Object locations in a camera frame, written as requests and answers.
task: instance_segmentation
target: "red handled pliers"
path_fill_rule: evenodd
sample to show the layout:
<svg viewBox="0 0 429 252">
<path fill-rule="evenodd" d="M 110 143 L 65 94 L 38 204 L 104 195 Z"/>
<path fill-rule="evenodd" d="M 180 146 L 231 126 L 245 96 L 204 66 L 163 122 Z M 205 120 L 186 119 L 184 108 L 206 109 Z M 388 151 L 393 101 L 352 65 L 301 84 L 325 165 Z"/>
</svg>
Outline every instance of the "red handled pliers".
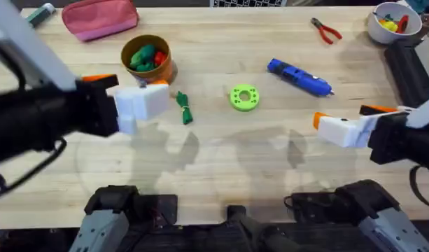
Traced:
<svg viewBox="0 0 429 252">
<path fill-rule="evenodd" d="M 318 30 L 319 30 L 319 32 L 320 32 L 321 38 L 322 38 L 326 43 L 328 43 L 328 44 L 332 44 L 332 40 L 326 36 L 325 31 L 327 31 L 327 32 L 330 32 L 330 33 L 334 34 L 338 39 L 342 39 L 342 35 L 341 35 L 338 31 L 334 30 L 334 29 L 333 29 L 333 28 L 331 28 L 331 27 L 327 27 L 327 26 L 323 25 L 320 21 L 318 21 L 318 19 L 316 19 L 316 18 L 314 18 L 314 17 L 313 17 L 313 18 L 311 19 L 311 23 L 312 23 L 313 25 L 315 25 L 315 27 L 317 27 L 317 29 L 318 29 Z"/>
</svg>

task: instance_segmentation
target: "green 3d printed ring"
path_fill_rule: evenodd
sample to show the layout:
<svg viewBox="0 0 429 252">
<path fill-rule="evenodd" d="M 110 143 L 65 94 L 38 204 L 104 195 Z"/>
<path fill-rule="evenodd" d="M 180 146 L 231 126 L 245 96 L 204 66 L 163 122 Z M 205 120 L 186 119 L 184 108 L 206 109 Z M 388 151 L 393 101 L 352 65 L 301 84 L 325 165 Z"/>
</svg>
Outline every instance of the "green 3d printed ring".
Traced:
<svg viewBox="0 0 429 252">
<path fill-rule="evenodd" d="M 259 93 L 252 85 L 239 84 L 230 92 L 230 103 L 238 111 L 250 111 L 258 105 Z"/>
</svg>

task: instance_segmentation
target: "wooden table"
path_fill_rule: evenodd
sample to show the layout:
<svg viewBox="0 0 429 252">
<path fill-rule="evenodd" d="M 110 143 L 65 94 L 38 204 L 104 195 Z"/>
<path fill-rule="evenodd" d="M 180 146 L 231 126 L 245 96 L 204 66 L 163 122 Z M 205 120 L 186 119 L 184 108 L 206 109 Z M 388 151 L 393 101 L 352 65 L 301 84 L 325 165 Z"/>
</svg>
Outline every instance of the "wooden table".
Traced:
<svg viewBox="0 0 429 252">
<path fill-rule="evenodd" d="M 171 102 L 167 112 L 139 122 L 133 137 L 70 134 L 56 162 L 0 199 L 0 228 L 79 226 L 90 196 L 108 184 L 177 194 L 178 222 L 187 224 L 221 222 L 228 204 L 246 205 L 258 220 L 287 221 L 286 195 L 374 179 L 410 218 L 429 218 L 408 185 L 411 162 L 379 166 L 369 160 L 369 149 L 326 143 L 312 127 L 316 111 L 357 118 L 361 104 L 398 104 L 384 48 L 365 31 L 371 9 L 141 8 L 136 29 L 90 43 L 70 34 L 58 13 L 38 28 L 41 38 L 75 74 L 115 73 L 121 87 L 136 85 L 120 63 L 122 46 L 139 34 L 165 38 L 178 66 L 171 90 L 188 94 L 195 121 L 182 125 L 180 108 Z M 312 17 L 343 39 L 327 45 Z M 313 97 L 267 73 L 273 57 L 329 81 L 336 95 Z M 256 110 L 242 113 L 229 105 L 227 94 L 240 83 L 259 90 Z M 0 64 L 0 89 L 15 86 Z M 15 178 L 44 157 L 28 153 L 1 164 L 0 172 Z M 429 199 L 428 172 L 418 180 Z"/>
</svg>

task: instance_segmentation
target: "marker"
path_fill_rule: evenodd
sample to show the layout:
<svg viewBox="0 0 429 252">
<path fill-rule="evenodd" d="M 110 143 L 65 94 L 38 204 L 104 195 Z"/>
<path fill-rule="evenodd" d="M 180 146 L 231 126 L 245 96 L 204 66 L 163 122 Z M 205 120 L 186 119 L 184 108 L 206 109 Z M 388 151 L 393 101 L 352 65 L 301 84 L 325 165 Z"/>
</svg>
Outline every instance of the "marker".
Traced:
<svg viewBox="0 0 429 252">
<path fill-rule="evenodd" d="M 26 20 L 29 21 L 33 28 L 36 28 L 54 12 L 54 6 L 51 3 L 45 3 L 42 5 L 42 7 L 36 9 L 31 15 L 26 17 Z"/>
</svg>

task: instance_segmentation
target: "black cable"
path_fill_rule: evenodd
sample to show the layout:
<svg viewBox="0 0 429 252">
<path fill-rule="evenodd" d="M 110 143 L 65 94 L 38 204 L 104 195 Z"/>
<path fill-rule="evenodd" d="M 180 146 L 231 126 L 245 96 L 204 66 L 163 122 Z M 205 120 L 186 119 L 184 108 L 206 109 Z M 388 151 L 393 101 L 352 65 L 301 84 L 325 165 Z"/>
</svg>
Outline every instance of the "black cable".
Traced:
<svg viewBox="0 0 429 252">
<path fill-rule="evenodd" d="M 144 230 L 125 250 L 124 252 L 132 251 L 135 246 L 146 236 L 149 234 L 149 230 Z"/>
<path fill-rule="evenodd" d="M 172 225 L 172 223 L 166 218 L 166 216 L 164 216 L 161 211 L 158 211 L 157 209 L 152 209 L 152 211 L 155 213 L 152 215 L 152 218 L 157 218 L 157 215 L 159 215 L 158 217 L 163 218 L 163 220 L 166 222 L 166 225 Z"/>
<path fill-rule="evenodd" d="M 197 232 L 197 234 L 200 233 L 204 233 L 205 234 L 205 238 L 203 239 L 203 241 L 201 241 L 199 244 L 202 248 L 207 248 L 205 249 L 205 251 L 212 251 L 215 250 L 212 247 L 208 248 L 208 245 L 206 245 L 206 243 L 208 242 L 209 238 L 212 238 L 212 232 L 217 229 L 217 228 L 222 228 L 226 225 L 230 224 L 230 221 L 225 221 L 221 224 L 218 225 L 208 225 L 208 227 L 200 227 L 198 225 L 189 225 L 189 226 L 185 226 L 185 227 L 181 227 L 181 229 L 179 230 L 174 230 L 173 232 L 163 232 L 162 230 L 159 232 L 153 232 L 150 231 L 147 236 L 170 236 L 170 237 L 181 237 L 183 239 L 185 239 L 188 235 L 192 235 L 193 233 Z M 238 227 L 238 229 L 240 229 L 240 224 L 237 223 L 236 225 L 234 225 L 235 227 Z M 179 251 L 189 251 L 190 249 L 181 249 L 181 248 L 176 248 Z"/>
<path fill-rule="evenodd" d="M 289 203 L 287 202 L 288 200 L 291 200 L 291 199 L 292 199 L 292 196 L 284 197 L 284 206 L 286 206 L 288 210 L 294 211 L 295 209 L 293 208 L 293 206 L 289 205 Z"/>
<path fill-rule="evenodd" d="M 237 227 L 239 228 L 239 231 L 242 235 L 242 238 L 244 240 L 245 246 L 247 247 L 248 252 L 253 252 L 253 244 L 251 242 L 252 237 L 249 237 L 247 235 L 247 231 L 245 231 L 245 228 L 243 227 L 243 225 L 241 224 L 240 221 L 236 222 Z"/>
<path fill-rule="evenodd" d="M 426 206 L 429 207 L 429 201 L 419 192 L 418 183 L 416 182 L 416 173 L 421 168 L 421 165 L 416 165 L 410 170 L 409 173 L 409 182 L 410 182 L 410 188 L 412 189 L 415 196 L 420 200 L 422 203 L 424 203 Z"/>
<path fill-rule="evenodd" d="M 66 148 L 66 141 L 62 137 L 58 140 L 60 141 L 60 145 L 58 148 L 54 150 L 54 152 L 47 157 L 44 161 L 42 161 L 40 164 L 35 166 L 33 169 L 28 171 L 25 175 L 23 175 L 21 178 L 16 180 L 10 185 L 6 185 L 6 182 L 4 181 L 4 177 L 0 175 L 0 197 L 10 193 L 12 190 L 16 189 L 23 183 L 26 183 L 29 179 L 31 179 L 33 176 L 35 176 L 37 173 L 41 172 L 45 167 L 47 167 L 50 163 L 54 162 L 65 150 Z"/>
<path fill-rule="evenodd" d="M 24 76 L 21 68 L 13 61 L 13 59 L 0 47 L 0 56 L 6 62 L 7 67 L 17 76 L 18 90 L 24 91 L 26 88 L 26 77 Z"/>
</svg>

